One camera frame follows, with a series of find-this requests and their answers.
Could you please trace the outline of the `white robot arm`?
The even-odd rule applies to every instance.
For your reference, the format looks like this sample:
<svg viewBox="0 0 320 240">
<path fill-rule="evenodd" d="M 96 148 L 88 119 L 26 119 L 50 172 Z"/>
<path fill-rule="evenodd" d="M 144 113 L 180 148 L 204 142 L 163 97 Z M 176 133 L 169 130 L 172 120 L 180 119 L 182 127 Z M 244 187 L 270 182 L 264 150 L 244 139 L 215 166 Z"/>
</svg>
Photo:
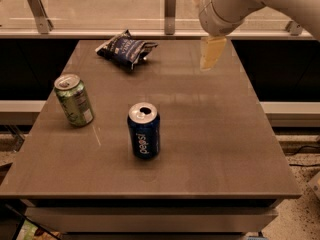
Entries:
<svg viewBox="0 0 320 240">
<path fill-rule="evenodd" d="M 216 64 L 226 44 L 226 36 L 244 23 L 245 18 L 265 7 L 272 8 L 299 24 L 320 40 L 320 0 L 192 0 L 198 9 L 202 29 L 200 69 Z"/>
</svg>

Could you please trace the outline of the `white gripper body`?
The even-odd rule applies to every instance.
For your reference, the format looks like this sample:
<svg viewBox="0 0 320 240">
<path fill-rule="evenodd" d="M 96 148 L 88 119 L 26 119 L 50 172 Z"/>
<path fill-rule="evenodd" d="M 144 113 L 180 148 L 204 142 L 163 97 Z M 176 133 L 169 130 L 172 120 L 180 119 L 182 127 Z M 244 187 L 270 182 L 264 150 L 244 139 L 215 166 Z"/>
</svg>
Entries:
<svg viewBox="0 0 320 240">
<path fill-rule="evenodd" d="M 199 21 L 209 35 L 226 36 L 238 28 L 249 14 L 263 7 L 254 0 L 200 0 Z"/>
</svg>

